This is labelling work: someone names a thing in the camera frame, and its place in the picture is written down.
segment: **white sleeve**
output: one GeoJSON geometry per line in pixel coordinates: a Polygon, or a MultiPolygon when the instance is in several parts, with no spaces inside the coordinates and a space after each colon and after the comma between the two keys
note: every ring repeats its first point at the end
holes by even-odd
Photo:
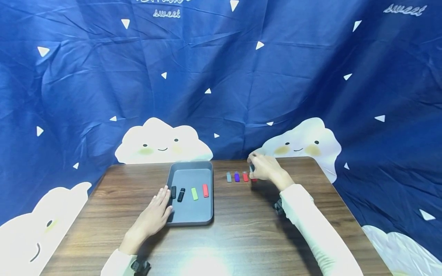
{"type": "Polygon", "coordinates": [[[126,255],[117,249],[101,270],[101,276],[133,276],[135,272],[130,266],[136,259],[137,256],[126,255]]]}
{"type": "Polygon", "coordinates": [[[280,196],[287,218],[307,241],[324,276],[363,276],[350,250],[303,186],[291,185],[280,196]]]}

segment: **green block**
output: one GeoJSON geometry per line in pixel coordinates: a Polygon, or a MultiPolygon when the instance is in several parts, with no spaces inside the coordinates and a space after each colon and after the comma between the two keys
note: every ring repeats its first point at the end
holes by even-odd
{"type": "Polygon", "coordinates": [[[194,197],[194,200],[198,200],[198,194],[196,193],[195,188],[192,188],[192,196],[194,197]]]}

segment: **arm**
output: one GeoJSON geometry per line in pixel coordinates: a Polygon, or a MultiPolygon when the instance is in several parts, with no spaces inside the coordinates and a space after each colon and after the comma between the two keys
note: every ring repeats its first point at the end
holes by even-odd
{"type": "Polygon", "coordinates": [[[133,276],[134,272],[130,268],[137,256],[127,255],[116,249],[107,260],[101,276],[133,276]]]}
{"type": "Polygon", "coordinates": [[[287,218],[308,243],[324,276],[363,275],[344,241],[314,205],[304,187],[294,184],[280,195],[287,218]]]}
{"type": "Polygon", "coordinates": [[[136,260],[137,252],[144,241],[161,230],[172,212],[172,206],[166,207],[170,198],[167,186],[161,188],[153,197],[149,206],[140,214],[133,226],[125,234],[123,241],[107,260],[101,276],[133,276],[130,268],[136,260]]]}
{"type": "Polygon", "coordinates": [[[362,276],[362,271],[333,226],[314,205],[310,194],[293,182],[274,157],[253,152],[250,178],[270,180],[280,191],[287,218],[308,243],[324,276],[362,276]]]}

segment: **left hand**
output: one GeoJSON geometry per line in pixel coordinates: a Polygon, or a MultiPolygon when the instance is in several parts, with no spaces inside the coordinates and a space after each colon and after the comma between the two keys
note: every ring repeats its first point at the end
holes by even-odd
{"type": "Polygon", "coordinates": [[[167,186],[164,186],[127,231],[120,245],[120,252],[127,255],[136,255],[144,241],[166,225],[172,212],[172,206],[166,208],[169,198],[170,190],[167,186]]]}

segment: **small colored block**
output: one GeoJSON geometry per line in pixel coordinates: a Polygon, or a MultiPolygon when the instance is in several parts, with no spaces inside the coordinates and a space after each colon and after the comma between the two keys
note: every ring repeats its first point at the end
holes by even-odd
{"type": "Polygon", "coordinates": [[[240,173],[239,172],[235,172],[235,182],[239,182],[240,181],[240,173]]]}
{"type": "Polygon", "coordinates": [[[230,172],[227,172],[227,182],[230,183],[232,182],[232,175],[230,174],[230,172]]]}
{"type": "Polygon", "coordinates": [[[198,194],[196,193],[195,188],[192,188],[192,196],[193,196],[194,200],[198,200],[198,194]]]}
{"type": "Polygon", "coordinates": [[[175,198],[176,198],[176,186],[172,186],[172,187],[171,187],[171,189],[170,189],[170,197],[171,197],[172,199],[175,199],[175,198]]]}
{"type": "Polygon", "coordinates": [[[204,197],[209,197],[209,188],[207,187],[207,184],[202,185],[202,194],[204,197]]]}
{"type": "Polygon", "coordinates": [[[179,195],[178,195],[178,202],[181,202],[181,201],[183,201],[183,197],[184,197],[184,193],[186,192],[186,189],[185,188],[181,188],[181,191],[179,192],[179,195]]]}
{"type": "Polygon", "coordinates": [[[247,172],[243,172],[243,179],[244,179],[244,182],[248,182],[248,176],[247,176],[247,172]]]}

